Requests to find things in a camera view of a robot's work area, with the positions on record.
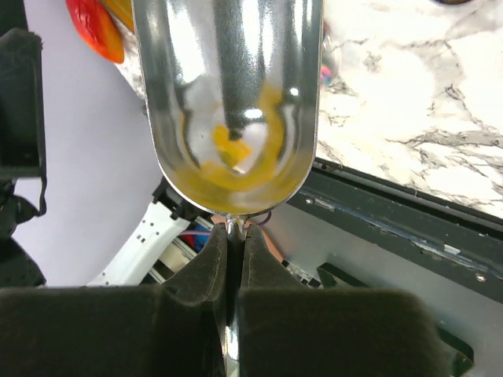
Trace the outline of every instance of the marble countertop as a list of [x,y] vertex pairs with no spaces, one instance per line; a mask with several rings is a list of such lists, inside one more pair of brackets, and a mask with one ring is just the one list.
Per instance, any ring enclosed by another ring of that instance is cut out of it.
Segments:
[[338,71],[316,156],[503,218],[503,0],[325,0],[325,21]]

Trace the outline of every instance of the orange object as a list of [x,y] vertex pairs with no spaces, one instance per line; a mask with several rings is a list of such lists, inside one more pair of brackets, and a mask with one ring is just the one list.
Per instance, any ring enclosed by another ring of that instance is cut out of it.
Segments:
[[101,0],[108,11],[134,32],[133,6],[131,0]]
[[66,0],[66,6],[75,29],[91,49],[114,63],[124,62],[120,33],[98,0]]

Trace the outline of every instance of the gray metal panel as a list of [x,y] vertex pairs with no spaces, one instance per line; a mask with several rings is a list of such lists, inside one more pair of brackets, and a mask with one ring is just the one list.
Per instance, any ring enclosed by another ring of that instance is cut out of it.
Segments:
[[473,347],[469,376],[501,375],[503,305],[288,204],[274,210],[266,231],[292,264],[314,276],[330,262],[367,284],[415,293],[447,331]]

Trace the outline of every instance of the metal screw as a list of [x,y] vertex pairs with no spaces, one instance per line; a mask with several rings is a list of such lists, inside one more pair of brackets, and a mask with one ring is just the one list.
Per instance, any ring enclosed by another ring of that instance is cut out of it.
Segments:
[[480,273],[476,273],[475,274],[475,278],[477,279],[477,281],[479,281],[480,283],[483,283],[486,281],[486,277]]

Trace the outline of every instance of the white wall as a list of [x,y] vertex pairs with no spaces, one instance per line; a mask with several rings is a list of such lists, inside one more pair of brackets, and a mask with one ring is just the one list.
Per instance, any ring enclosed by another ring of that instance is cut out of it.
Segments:
[[[81,285],[112,259],[161,178],[141,102],[112,63],[79,38],[64,1],[24,1],[43,40],[47,215],[14,238],[48,285]],[[37,202],[39,185],[18,183]]]

